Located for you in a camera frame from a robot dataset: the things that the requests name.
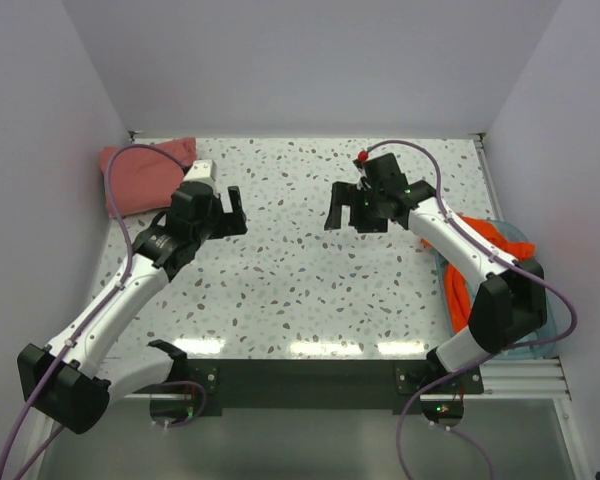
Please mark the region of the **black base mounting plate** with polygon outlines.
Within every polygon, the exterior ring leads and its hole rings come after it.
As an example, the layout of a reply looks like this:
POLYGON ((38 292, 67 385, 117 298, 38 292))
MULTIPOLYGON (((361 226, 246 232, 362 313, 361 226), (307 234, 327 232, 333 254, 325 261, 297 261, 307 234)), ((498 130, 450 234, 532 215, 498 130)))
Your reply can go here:
POLYGON ((424 360, 236 360, 191 359, 173 381, 200 384, 207 401, 190 386, 165 382, 139 390, 153 396, 151 411, 184 417, 185 408, 205 416, 227 409, 390 410, 425 384, 424 360))

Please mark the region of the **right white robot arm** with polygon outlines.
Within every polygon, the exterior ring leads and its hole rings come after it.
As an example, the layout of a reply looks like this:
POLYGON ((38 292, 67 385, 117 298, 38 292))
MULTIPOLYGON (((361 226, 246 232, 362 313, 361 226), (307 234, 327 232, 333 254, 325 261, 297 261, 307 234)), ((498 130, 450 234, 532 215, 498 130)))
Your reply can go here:
POLYGON ((393 154, 372 158, 361 152, 354 165, 357 183, 332 185, 325 230, 340 229, 344 207, 349 226, 361 234, 384 233, 396 223, 427 241, 474 293, 467 325, 427 354, 425 379, 432 390, 449 392, 460 382, 460 370, 546 324, 544 271, 537 261, 519 261, 488 241, 428 182, 409 182, 393 154))

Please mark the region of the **dusty red t shirt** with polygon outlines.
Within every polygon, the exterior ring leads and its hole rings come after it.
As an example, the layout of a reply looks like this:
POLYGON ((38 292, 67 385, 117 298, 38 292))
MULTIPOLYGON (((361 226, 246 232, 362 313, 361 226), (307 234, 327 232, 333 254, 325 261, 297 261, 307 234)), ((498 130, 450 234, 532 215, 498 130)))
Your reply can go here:
POLYGON ((181 184, 197 158, 194 137, 156 144, 181 162, 181 166, 149 149, 133 148, 114 162, 111 186, 122 217, 163 209, 171 204, 173 192, 181 184))

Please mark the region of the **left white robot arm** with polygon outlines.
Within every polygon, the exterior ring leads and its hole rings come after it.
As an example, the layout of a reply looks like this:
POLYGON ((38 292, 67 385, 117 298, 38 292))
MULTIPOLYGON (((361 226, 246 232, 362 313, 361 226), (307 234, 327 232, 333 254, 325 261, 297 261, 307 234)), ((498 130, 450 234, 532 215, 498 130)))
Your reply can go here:
POLYGON ((136 314, 195 259, 205 241, 246 234, 239 188, 229 187, 228 196, 231 209, 225 211, 211 185, 183 182, 170 207, 136 236, 131 257, 86 311, 45 346, 29 344, 20 352, 17 365, 28 405, 83 434, 100 420, 115 393, 151 384, 176 392, 185 385, 187 368, 170 357, 156 361, 146 373, 120 380, 97 373, 136 314))

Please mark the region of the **aluminium frame rail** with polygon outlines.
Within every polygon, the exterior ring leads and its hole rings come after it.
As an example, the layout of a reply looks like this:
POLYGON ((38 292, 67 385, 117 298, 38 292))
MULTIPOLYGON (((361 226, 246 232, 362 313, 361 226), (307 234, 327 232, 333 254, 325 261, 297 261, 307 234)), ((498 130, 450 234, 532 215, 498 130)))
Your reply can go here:
POLYGON ((489 361, 480 367, 483 395, 502 400, 570 400, 558 359, 489 361))

